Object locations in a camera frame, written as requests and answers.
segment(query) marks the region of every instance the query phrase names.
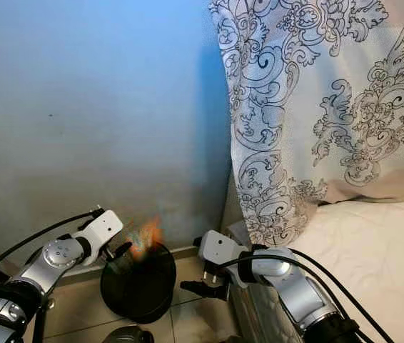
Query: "black trash can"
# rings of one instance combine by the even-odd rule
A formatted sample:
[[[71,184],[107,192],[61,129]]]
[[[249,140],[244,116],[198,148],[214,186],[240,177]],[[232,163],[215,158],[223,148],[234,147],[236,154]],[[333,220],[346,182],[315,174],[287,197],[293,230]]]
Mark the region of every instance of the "black trash can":
[[[101,294],[116,314],[139,324],[161,318],[172,302],[176,266],[172,254],[157,243],[137,262],[130,252],[102,271]]]

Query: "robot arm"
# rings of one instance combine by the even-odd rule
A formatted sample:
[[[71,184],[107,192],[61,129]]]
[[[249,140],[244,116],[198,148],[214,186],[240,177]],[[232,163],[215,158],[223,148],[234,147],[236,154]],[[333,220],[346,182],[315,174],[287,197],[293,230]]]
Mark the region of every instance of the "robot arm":
[[[209,266],[250,255],[296,259],[292,251],[285,247],[263,248],[250,252],[232,239],[212,230],[203,236],[198,254]],[[274,287],[289,319],[305,343],[360,342],[355,335],[357,324],[342,318],[329,296],[297,266],[277,259],[254,259],[228,266],[226,272],[231,281],[242,288],[246,288],[248,283],[256,282]],[[181,287],[202,296],[214,294],[210,289],[215,289],[200,282],[182,282]],[[223,295],[221,299],[227,298],[228,283],[224,284],[224,288],[225,292],[216,288],[216,294]]]
[[[64,273],[77,264],[94,262],[102,246],[122,229],[123,223],[108,210],[83,231],[38,250],[15,277],[0,286],[0,343],[22,342],[27,324]]]

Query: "floral curtain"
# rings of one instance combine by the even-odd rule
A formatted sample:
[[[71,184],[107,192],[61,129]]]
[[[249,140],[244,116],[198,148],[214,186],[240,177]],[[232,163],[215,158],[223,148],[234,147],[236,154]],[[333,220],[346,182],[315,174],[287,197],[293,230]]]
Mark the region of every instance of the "floral curtain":
[[[319,204],[404,200],[404,1],[213,0],[253,243]]]

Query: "blue wall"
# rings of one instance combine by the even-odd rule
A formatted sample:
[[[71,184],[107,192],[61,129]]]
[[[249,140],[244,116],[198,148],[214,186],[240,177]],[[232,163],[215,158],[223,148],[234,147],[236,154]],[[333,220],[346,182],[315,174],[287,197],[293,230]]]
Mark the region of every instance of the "blue wall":
[[[0,252],[94,204],[160,214],[171,248],[217,227],[228,105],[207,5],[0,1]]]

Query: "black cable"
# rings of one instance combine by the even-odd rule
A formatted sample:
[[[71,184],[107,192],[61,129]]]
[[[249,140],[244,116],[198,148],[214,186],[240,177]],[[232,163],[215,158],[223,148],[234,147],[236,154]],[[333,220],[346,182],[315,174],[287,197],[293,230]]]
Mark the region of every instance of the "black cable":
[[[366,334],[364,334],[362,331],[358,330],[356,331],[356,334],[364,340],[365,343],[374,343],[372,339],[368,338]]]
[[[320,276],[318,274],[316,274],[313,270],[311,270],[309,267],[307,267],[306,265],[304,265],[294,259],[290,259],[288,257],[282,257],[282,256],[274,256],[274,255],[250,255],[247,257],[241,257],[240,259],[233,259],[231,261],[219,264],[218,269],[226,268],[233,264],[237,264],[239,262],[244,262],[244,261],[250,261],[253,259],[277,259],[278,261],[288,262],[289,264],[293,264],[293,265],[305,270],[312,277],[314,277],[316,279],[316,281],[318,281],[319,284],[324,288],[324,290],[329,294],[330,298],[332,299],[334,304],[337,306],[340,313],[343,315],[343,318],[350,319],[350,316],[348,316],[348,313],[345,311],[345,309],[343,308],[340,301],[337,299],[337,297],[332,292],[332,290],[329,288],[329,286],[323,281],[323,279],[321,279]]]
[[[97,211],[100,211],[100,209],[92,211],[92,212],[86,212],[86,213],[83,213],[83,214],[79,214],[78,216],[74,216],[72,218],[68,218],[68,219],[65,219],[65,220],[61,220],[60,222],[55,223],[55,224],[53,224],[53,225],[51,225],[51,226],[49,226],[49,227],[47,227],[47,228],[45,228],[45,229],[43,229],[43,230],[41,230],[39,232],[33,234],[32,236],[30,236],[30,237],[26,238],[25,240],[19,242],[18,244],[15,244],[12,248],[7,249],[3,254],[0,255],[0,261],[5,259],[7,256],[9,256],[15,250],[21,248],[23,245],[29,243],[30,241],[34,240],[35,238],[40,237],[41,235],[43,235],[43,234],[45,234],[47,232],[50,232],[51,230],[54,230],[57,227],[60,227],[60,226],[65,225],[67,223],[76,221],[77,219],[90,217],[90,216],[95,217],[97,215],[97,213],[98,213]]]
[[[389,335],[383,330],[383,328],[377,323],[374,318],[372,318],[366,309],[356,300],[356,298],[337,280],[323,265],[321,265],[316,260],[309,257],[307,254],[300,252],[295,249],[290,249],[294,254],[308,260],[310,263],[314,264],[319,270],[321,270],[328,278],[344,293],[344,295],[353,303],[353,305],[359,310],[359,312],[368,320],[368,322],[378,331],[382,338],[388,343],[394,343],[394,341],[389,337]]]

